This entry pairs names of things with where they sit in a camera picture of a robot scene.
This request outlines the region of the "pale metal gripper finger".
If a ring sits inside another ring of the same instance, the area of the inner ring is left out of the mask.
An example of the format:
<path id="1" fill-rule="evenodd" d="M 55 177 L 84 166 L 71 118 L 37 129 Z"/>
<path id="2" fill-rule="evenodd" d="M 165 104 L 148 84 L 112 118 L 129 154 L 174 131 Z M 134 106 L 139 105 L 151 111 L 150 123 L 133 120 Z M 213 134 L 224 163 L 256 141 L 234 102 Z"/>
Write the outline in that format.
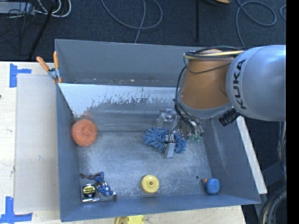
<path id="1" fill-rule="evenodd" d="M 175 114 L 172 109 L 160 110 L 160 116 L 157 118 L 158 126 L 169 126 L 175 119 Z"/>
<path id="2" fill-rule="evenodd" d="M 165 138 L 164 149 L 162 151 L 164 158 L 172 158 L 175 152 L 176 142 L 174 140 L 174 135 L 169 135 Z"/>

